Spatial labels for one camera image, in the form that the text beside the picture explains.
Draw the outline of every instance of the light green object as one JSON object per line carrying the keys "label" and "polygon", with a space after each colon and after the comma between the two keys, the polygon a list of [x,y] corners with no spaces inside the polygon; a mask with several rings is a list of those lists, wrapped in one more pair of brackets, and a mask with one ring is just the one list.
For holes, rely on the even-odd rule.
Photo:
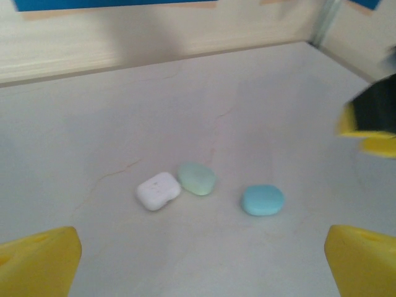
{"label": "light green object", "polygon": [[210,194],[216,183],[216,175],[210,168],[193,162],[179,167],[178,179],[184,189],[198,196]]}

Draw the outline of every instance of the blue soap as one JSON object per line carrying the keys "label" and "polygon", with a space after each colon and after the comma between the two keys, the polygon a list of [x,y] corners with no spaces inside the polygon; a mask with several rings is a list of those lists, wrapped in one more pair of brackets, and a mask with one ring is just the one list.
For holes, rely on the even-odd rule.
{"label": "blue soap", "polygon": [[285,203],[285,196],[269,184],[248,187],[243,193],[242,208],[250,215],[275,215]]}
{"label": "blue soap", "polygon": [[193,162],[179,167],[178,179],[183,188],[198,196],[210,194],[216,183],[216,175],[210,168]]}

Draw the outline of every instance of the white object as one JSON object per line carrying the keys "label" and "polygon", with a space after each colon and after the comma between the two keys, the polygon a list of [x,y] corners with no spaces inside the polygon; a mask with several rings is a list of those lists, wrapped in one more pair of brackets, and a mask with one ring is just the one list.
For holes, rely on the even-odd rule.
{"label": "white object", "polygon": [[[76,227],[69,297],[339,297],[330,225],[396,234],[396,161],[334,135],[367,85],[295,43],[0,88],[0,240]],[[137,207],[185,161],[216,172],[210,197]],[[259,183],[287,197],[265,220],[239,207]]]}
{"label": "white object", "polygon": [[180,192],[180,184],[172,174],[162,172],[137,187],[136,196],[146,209],[155,211],[178,197]]}

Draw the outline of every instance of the blue paper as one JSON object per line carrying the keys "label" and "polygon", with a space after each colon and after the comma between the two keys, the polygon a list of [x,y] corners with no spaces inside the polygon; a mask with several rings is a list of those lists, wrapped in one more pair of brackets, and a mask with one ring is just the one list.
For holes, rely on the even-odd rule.
{"label": "blue paper", "polygon": [[206,2],[213,0],[14,0],[18,11],[50,11],[110,6]]}
{"label": "blue paper", "polygon": [[372,11],[375,10],[378,7],[378,4],[381,2],[381,0],[351,0],[351,1],[359,5],[362,5],[368,9],[371,9]]}

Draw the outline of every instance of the blue object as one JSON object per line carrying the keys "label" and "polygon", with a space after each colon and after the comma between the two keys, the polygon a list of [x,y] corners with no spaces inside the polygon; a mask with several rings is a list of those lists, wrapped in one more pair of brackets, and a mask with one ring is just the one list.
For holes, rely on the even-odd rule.
{"label": "blue object", "polygon": [[350,1],[362,5],[368,9],[371,9],[372,11],[376,9],[378,4],[381,2],[381,0],[350,0]]}
{"label": "blue object", "polygon": [[242,208],[250,215],[275,215],[285,203],[285,196],[269,184],[250,186],[243,193]]}
{"label": "blue object", "polygon": [[216,183],[216,175],[210,168],[193,162],[179,167],[178,179],[183,188],[198,196],[210,194]]}
{"label": "blue object", "polygon": [[216,0],[14,0],[18,11],[49,11],[110,6],[129,6]]}

